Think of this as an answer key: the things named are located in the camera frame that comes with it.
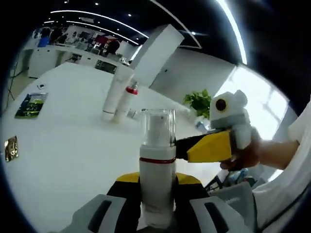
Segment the black ceiling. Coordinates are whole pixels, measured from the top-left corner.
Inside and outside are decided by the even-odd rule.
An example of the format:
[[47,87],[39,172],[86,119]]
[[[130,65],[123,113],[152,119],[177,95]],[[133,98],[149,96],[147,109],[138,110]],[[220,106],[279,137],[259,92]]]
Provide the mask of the black ceiling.
[[[175,15],[191,32],[196,32],[195,38],[202,49],[191,50],[234,64],[242,63],[232,26],[217,1],[157,2]],[[310,23],[307,8],[299,2],[226,1],[242,36],[247,65],[278,86],[292,101],[297,113],[302,111],[311,92],[311,27],[306,25]],[[54,10],[79,10],[104,15],[128,24],[146,35],[150,35],[157,26],[170,23],[184,35],[182,46],[197,46],[176,20],[150,0],[69,0],[68,3],[58,3]],[[82,13],[50,14],[46,21],[54,20],[63,24],[66,20],[83,22],[79,17],[92,18],[94,25],[117,32],[138,44],[143,44],[147,39],[111,20]]]

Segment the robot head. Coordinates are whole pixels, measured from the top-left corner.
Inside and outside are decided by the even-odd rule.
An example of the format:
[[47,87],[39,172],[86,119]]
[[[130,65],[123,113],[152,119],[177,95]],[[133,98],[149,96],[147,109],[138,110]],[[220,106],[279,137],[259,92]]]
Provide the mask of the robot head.
[[241,90],[234,94],[226,92],[213,98],[210,102],[211,128],[228,128],[248,122],[247,112],[244,109],[246,105],[247,97]]

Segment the green leaves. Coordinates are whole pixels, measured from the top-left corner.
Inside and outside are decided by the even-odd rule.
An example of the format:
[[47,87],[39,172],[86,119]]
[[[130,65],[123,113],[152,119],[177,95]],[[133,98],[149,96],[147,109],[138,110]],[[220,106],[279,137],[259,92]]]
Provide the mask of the green leaves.
[[210,102],[212,98],[204,89],[202,92],[193,91],[191,94],[186,94],[184,104],[189,104],[197,111],[197,116],[204,116],[209,119]]

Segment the human hand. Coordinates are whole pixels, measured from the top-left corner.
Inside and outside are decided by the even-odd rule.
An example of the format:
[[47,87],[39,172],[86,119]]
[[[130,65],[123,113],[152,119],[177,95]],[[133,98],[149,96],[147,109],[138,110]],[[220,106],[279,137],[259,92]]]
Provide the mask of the human hand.
[[234,151],[232,158],[220,161],[220,167],[229,171],[238,171],[245,167],[256,166],[259,163],[260,145],[259,133],[253,128],[251,143],[245,149]]

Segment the floor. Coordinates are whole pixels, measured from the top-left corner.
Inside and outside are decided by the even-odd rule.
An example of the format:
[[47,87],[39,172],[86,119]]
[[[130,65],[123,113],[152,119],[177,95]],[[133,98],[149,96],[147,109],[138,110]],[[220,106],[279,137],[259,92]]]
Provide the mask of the floor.
[[4,112],[7,107],[14,101],[13,98],[16,98],[29,84],[31,84],[35,79],[28,77],[27,71],[20,73],[15,78],[9,78],[7,80],[7,88],[3,92],[2,97],[2,108],[1,111]]

